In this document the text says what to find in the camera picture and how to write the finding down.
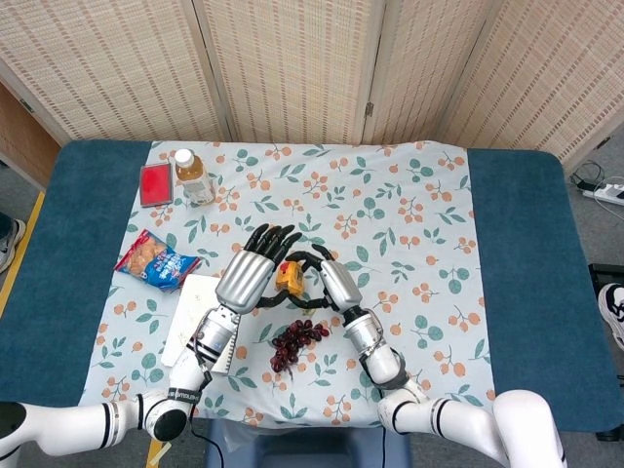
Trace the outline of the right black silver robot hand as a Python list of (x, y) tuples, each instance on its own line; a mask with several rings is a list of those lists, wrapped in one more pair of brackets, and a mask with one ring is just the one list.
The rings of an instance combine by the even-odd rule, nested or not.
[(306, 251), (291, 253), (286, 261), (300, 263), (302, 271), (316, 270), (323, 282), (323, 296), (310, 300), (297, 298), (290, 294), (289, 300), (300, 309), (330, 308), (345, 317), (347, 323), (355, 321), (365, 314), (361, 307), (362, 294), (350, 272), (325, 247), (313, 244), (312, 248), (320, 254)]

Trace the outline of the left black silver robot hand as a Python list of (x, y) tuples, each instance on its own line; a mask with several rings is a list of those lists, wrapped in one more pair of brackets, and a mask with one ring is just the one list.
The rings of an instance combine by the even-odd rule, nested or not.
[(275, 307), (289, 297), (287, 291), (280, 291), (273, 297), (262, 294), (293, 244), (302, 236), (293, 231), (293, 225), (269, 227), (264, 223), (258, 226), (245, 246), (233, 256), (215, 288), (221, 306), (245, 315), (255, 308)]

